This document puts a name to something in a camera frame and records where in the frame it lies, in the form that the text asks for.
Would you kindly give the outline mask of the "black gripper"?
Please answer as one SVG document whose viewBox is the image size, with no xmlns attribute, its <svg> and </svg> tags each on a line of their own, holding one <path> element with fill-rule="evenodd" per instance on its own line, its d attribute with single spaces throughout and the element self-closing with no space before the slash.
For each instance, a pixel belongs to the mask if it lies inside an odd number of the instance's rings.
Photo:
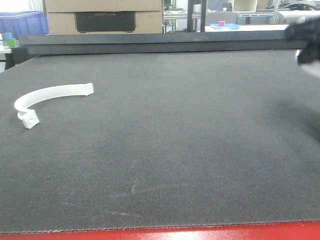
<svg viewBox="0 0 320 240">
<path fill-rule="evenodd" d="M 284 38 L 289 41 L 306 41 L 306 46 L 297 55 L 299 65 L 320 60 L 320 18 L 289 25 L 284 30 Z"/>
</svg>

